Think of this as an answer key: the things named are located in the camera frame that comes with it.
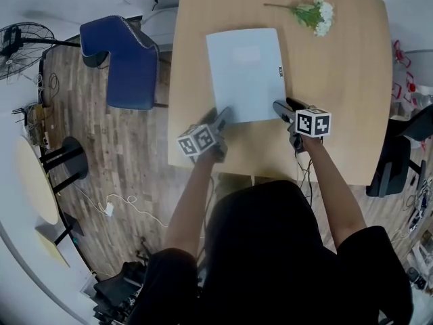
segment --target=white laptop box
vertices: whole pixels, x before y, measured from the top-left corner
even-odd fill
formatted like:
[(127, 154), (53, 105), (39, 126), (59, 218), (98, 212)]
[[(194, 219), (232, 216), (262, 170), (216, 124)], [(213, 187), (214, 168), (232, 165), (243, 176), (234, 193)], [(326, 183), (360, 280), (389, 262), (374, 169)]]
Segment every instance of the white laptop box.
[(206, 41), (218, 113), (230, 106), (234, 123), (279, 118), (272, 103), (285, 100), (286, 90), (277, 31), (225, 31)]

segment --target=round table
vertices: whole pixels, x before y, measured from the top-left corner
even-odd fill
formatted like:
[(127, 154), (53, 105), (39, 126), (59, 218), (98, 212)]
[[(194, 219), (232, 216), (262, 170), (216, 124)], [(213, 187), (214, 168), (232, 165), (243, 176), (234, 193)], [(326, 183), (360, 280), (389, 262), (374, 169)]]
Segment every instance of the round table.
[(27, 139), (22, 136), (16, 144), (16, 162), (31, 205), (46, 222), (56, 224), (59, 214), (53, 188), (39, 157)]

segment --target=electric fan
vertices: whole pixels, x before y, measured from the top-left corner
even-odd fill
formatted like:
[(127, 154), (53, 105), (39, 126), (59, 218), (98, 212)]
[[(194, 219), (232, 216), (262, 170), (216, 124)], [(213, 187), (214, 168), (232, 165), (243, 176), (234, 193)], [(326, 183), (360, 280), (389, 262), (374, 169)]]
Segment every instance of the electric fan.
[(46, 27), (25, 22), (0, 30), (0, 80), (7, 79), (38, 62), (52, 45), (80, 47), (79, 43), (58, 41)]

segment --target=black sleeve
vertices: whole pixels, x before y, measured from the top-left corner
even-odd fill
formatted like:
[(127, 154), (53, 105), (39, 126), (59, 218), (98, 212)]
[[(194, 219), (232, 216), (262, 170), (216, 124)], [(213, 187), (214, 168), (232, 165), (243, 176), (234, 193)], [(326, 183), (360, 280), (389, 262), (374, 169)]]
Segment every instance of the black sleeve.
[(197, 300), (197, 265), (179, 249), (165, 249), (152, 256), (143, 288), (128, 325), (185, 323)]
[(382, 226), (349, 236), (337, 250), (354, 282), (394, 324), (408, 324), (413, 313), (409, 279)]

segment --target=fan grille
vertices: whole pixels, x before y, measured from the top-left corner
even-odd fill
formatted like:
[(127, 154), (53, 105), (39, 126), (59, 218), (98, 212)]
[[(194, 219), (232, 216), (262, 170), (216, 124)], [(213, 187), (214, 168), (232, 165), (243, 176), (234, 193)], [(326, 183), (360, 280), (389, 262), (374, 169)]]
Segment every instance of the fan grille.
[(22, 72), (38, 62), (50, 44), (21, 43), (20, 39), (54, 40), (54, 34), (41, 24), (26, 22), (0, 30), (0, 80)]

